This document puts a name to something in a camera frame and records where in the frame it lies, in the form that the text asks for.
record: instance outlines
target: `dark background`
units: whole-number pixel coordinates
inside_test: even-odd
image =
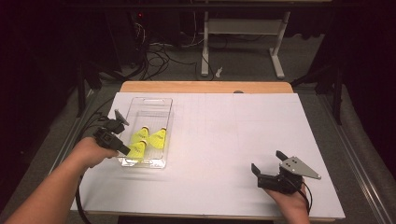
[[[123,63],[139,62],[136,55],[142,52],[134,41],[129,41],[135,35],[131,14],[66,13],[58,2],[46,0],[2,1],[0,4],[3,141],[0,205],[3,208],[53,119],[76,87],[78,62],[92,60],[120,70]],[[326,34],[314,67],[321,67],[340,50],[344,52],[344,83],[364,130],[393,175],[396,173],[392,161],[396,143],[394,8],[393,2],[382,0],[371,1],[368,7],[359,10],[338,10],[335,14],[331,10],[326,13],[314,9],[299,11],[291,13],[286,32],[286,36],[303,34],[304,38]],[[262,15],[220,13],[216,16],[257,18]],[[203,13],[197,13],[197,21],[203,21],[202,17]],[[132,18],[145,23],[154,37],[174,45],[179,44],[180,31],[193,35],[190,13],[145,13],[144,18],[133,14]]]

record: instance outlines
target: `gray carpet floor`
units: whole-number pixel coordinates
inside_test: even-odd
[[[285,38],[279,51],[286,78],[294,79],[306,74],[318,50],[322,37],[303,40],[299,36]],[[256,41],[228,39],[225,46],[222,37],[210,38],[209,63],[216,73],[222,67],[220,77],[213,80],[224,81],[279,81],[271,64],[268,49],[275,44],[272,36],[264,36]],[[152,46],[151,50],[162,50],[162,46]],[[169,62],[169,66],[153,80],[209,80],[200,77],[202,47],[174,48],[165,47],[166,53],[176,62]],[[153,65],[161,64],[161,59],[154,58]],[[148,70],[153,74],[158,67],[151,66]],[[131,68],[124,67],[127,74]],[[99,91],[92,91],[87,100],[89,107],[87,115],[107,99],[120,90],[120,83],[104,81]],[[396,183],[381,158],[376,153],[369,138],[361,127],[352,103],[343,89],[343,103],[341,119],[343,125],[337,125],[331,116],[330,104],[332,95],[316,95],[315,84],[302,84],[294,88],[300,96],[305,114],[312,132],[318,143],[320,153],[327,165],[332,182],[337,190],[341,205],[346,214],[345,219],[335,223],[392,223],[396,220]],[[108,113],[111,102],[102,109]],[[78,111],[77,92],[74,91],[67,106],[53,121],[50,132],[37,151],[26,175],[18,185],[0,216],[0,222],[6,218],[26,199],[26,197],[47,176],[56,161],[60,161],[64,154],[61,149],[69,148],[65,140],[70,133],[76,132],[76,124],[84,118],[76,119]],[[117,216],[88,215],[92,223],[118,223]],[[70,212],[67,223],[83,223],[77,212]]]

